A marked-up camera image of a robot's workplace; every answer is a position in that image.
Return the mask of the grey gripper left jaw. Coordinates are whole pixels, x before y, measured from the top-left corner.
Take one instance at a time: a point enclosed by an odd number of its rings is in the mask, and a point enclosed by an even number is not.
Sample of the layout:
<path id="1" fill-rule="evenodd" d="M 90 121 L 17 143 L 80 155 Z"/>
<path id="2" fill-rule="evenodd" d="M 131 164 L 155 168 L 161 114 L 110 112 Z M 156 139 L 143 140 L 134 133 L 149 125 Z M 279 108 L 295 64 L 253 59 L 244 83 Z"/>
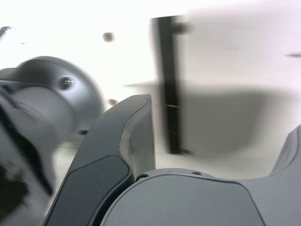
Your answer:
<path id="1" fill-rule="evenodd" d="M 155 167 L 151 96 L 131 96 L 90 128 L 44 225 L 100 225 L 117 197 Z"/>

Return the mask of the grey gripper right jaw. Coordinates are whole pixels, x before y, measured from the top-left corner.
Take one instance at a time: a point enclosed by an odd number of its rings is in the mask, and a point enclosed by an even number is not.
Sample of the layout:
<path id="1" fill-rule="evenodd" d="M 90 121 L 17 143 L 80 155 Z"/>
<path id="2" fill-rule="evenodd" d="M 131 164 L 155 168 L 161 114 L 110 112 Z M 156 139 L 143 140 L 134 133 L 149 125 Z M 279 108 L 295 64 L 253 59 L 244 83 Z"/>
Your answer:
<path id="1" fill-rule="evenodd" d="M 102 226 L 298 226 L 301 129 L 287 137 L 271 175 L 229 180 L 193 173 L 155 174 L 110 206 Z"/>

